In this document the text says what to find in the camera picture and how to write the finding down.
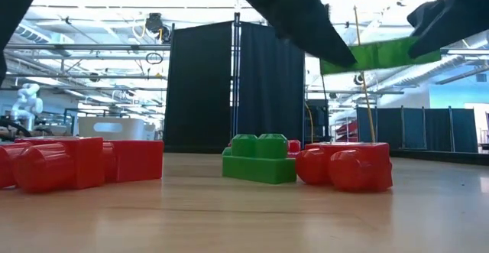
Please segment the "metal pole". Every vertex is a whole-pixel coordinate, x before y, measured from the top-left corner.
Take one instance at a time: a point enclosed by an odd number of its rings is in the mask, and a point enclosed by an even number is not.
[[[19,89],[22,89],[20,86],[14,86],[10,88],[0,88],[0,91],[17,91]],[[138,88],[138,87],[132,87],[132,88],[119,88],[119,87],[70,87],[70,86],[41,86],[40,89],[43,90],[50,90],[50,89],[55,89],[55,90],[62,90],[62,89],[70,89],[70,90],[83,90],[83,91],[113,91],[113,90],[142,90],[142,91],[147,91],[147,92],[166,92],[167,88]]]
[[[375,106],[375,137],[379,141],[379,110],[377,106]]]
[[[170,39],[170,56],[173,53],[173,49],[174,48],[175,48],[175,23],[172,23],[171,24],[171,39]],[[171,74],[171,70],[172,70],[172,67],[171,67],[171,59],[170,59],[170,62],[168,63],[168,82],[167,82],[167,87],[170,87],[170,74]],[[164,103],[165,104],[165,107],[168,106],[168,99],[169,98],[170,98],[170,91],[167,91],[167,97],[165,97],[165,103]],[[167,139],[167,126],[168,126],[167,118],[168,117],[165,116],[165,118],[163,120],[163,137],[162,137],[163,140],[166,140]]]
[[[400,107],[400,124],[401,124],[401,132],[402,132],[402,149],[406,148],[406,126],[404,125],[406,122],[404,121],[404,106]]]
[[[348,123],[348,116],[346,116],[346,142],[350,142],[350,123]]]
[[[157,57],[156,55],[149,55],[146,57],[146,55],[137,55],[137,56],[131,56],[127,54],[121,54],[121,55],[72,55],[70,57],[63,57],[60,55],[33,55],[29,56],[31,59],[42,59],[42,60],[156,60],[159,61],[161,58]],[[169,57],[163,57],[163,60],[169,60]]]
[[[452,107],[449,106],[449,115],[450,115],[450,148],[453,153],[455,153],[455,136],[453,134],[453,114]]]
[[[423,144],[425,149],[428,150],[428,140],[426,139],[426,110],[425,107],[421,107],[421,112],[423,114]]]
[[[29,77],[43,77],[43,78],[72,78],[72,79],[166,79],[163,76],[90,76],[90,75],[56,75],[56,74],[7,74],[7,77],[11,78],[29,78]]]
[[[7,44],[6,50],[170,50],[170,44]]]
[[[350,90],[307,90],[306,92],[320,92],[320,93],[342,93],[342,94],[360,94],[360,93],[365,93],[365,91],[359,90],[359,91],[350,91]],[[367,91],[368,94],[371,95],[403,95],[404,92],[376,92],[376,91]]]
[[[231,118],[231,139],[238,133],[238,97],[239,97],[239,29],[241,14],[235,12],[233,21],[233,64],[232,64],[232,118]]]

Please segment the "yellow cable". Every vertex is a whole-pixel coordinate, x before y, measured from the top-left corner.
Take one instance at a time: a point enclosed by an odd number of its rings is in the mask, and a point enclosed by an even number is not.
[[[356,0],[353,0],[354,7],[353,10],[355,12],[355,23],[357,26],[357,41],[358,41],[358,46],[361,45],[360,42],[360,24],[358,23],[358,12],[357,12],[357,5],[356,5]],[[370,102],[368,100],[368,93],[367,93],[367,82],[365,81],[365,75],[364,72],[361,72],[361,78],[363,79],[363,90],[365,92],[365,99],[367,101],[367,111],[368,111],[368,121],[370,123],[370,136],[372,138],[372,142],[375,142],[375,130],[374,130],[374,120],[372,118],[372,111],[370,109]]]
[[[307,105],[306,102],[304,102],[304,104],[306,104],[306,109],[307,109],[307,112],[309,112],[309,120],[311,121],[311,143],[314,143],[314,124],[313,124],[313,114],[311,113],[311,109],[309,109],[309,106]]]

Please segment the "cylindrical block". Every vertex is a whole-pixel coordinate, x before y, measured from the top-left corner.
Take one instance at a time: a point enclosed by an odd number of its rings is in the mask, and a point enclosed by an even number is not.
[[[232,139],[232,155],[235,157],[254,157],[256,144],[256,135],[236,135]]]
[[[283,135],[262,134],[257,140],[256,157],[270,159],[286,158],[287,148],[288,141]]]
[[[359,150],[346,150],[331,156],[329,174],[336,189],[361,192],[370,187],[374,171],[371,163],[362,160]]]
[[[232,155],[231,147],[224,148],[224,151],[222,152],[222,156],[227,157],[227,156],[231,156],[231,155]]]
[[[298,153],[300,152],[300,141],[291,140],[289,142],[289,153]]]
[[[322,149],[304,150],[296,157],[296,172],[309,185],[328,185],[331,184],[328,163],[329,159]]]
[[[13,143],[0,146],[0,189],[16,185],[13,163],[23,150],[32,146],[31,143]]]
[[[75,163],[61,143],[27,148],[14,162],[17,184],[27,193],[73,188]]]
[[[102,159],[104,162],[105,182],[117,182],[118,162],[115,156],[114,145],[111,142],[104,142],[102,149]]]

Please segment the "green mega bloks block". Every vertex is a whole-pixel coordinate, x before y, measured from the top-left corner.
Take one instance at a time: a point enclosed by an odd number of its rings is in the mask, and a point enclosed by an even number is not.
[[[236,135],[222,152],[222,176],[239,180],[280,184],[295,182],[296,161],[287,158],[283,135]]]

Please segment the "ceiling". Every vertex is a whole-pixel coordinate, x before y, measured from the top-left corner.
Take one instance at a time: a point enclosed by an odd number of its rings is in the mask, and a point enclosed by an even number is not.
[[[357,43],[355,25],[346,28],[345,23],[355,23],[354,4],[358,7],[361,42],[385,41],[393,38],[407,37],[412,28],[406,21],[407,15],[423,2],[432,0],[322,0],[331,6],[331,18],[336,29],[348,44]],[[220,21],[230,21],[236,10],[241,12],[242,21],[260,22],[262,17],[245,0],[34,0],[28,13],[21,23],[49,43],[67,42],[71,44],[154,44],[154,39],[147,34],[140,38],[144,19],[149,13],[159,12],[168,25],[175,24],[176,28],[187,28],[201,24]],[[15,34],[11,43],[33,44],[20,34]],[[122,102],[137,101],[141,104],[159,105],[165,103],[166,91],[145,91],[144,88],[166,89],[168,74],[169,51],[159,54],[163,61],[150,65],[145,57],[148,51],[130,54],[135,60],[118,60],[117,56],[127,56],[125,52],[106,51],[76,51],[72,52],[80,60],[65,60],[61,70],[61,60],[46,59],[53,56],[45,50],[11,50],[17,55],[27,57],[19,60],[8,54],[8,65],[11,73],[33,73],[42,70],[44,73],[87,74],[99,73],[105,75],[142,75],[151,69],[151,75],[162,76],[160,79],[101,79],[94,83],[88,79],[59,79],[64,86],[73,88],[105,87],[104,90],[76,90],[83,96],[105,96]],[[109,56],[111,59],[97,60],[96,56]],[[33,66],[33,62],[42,63],[46,68]],[[411,68],[372,70],[366,73],[366,80],[371,89],[380,88],[383,83],[405,79],[416,79],[424,72],[432,70],[437,65],[425,65],[417,70]],[[328,91],[351,90],[360,88],[353,83],[357,73],[325,76],[325,88]],[[319,75],[319,61],[314,57],[306,58],[306,85],[309,91],[322,90]],[[139,87],[135,95],[128,98],[124,88]],[[398,92],[401,89],[385,86],[381,91]],[[340,102],[351,101],[352,95],[343,93]]]

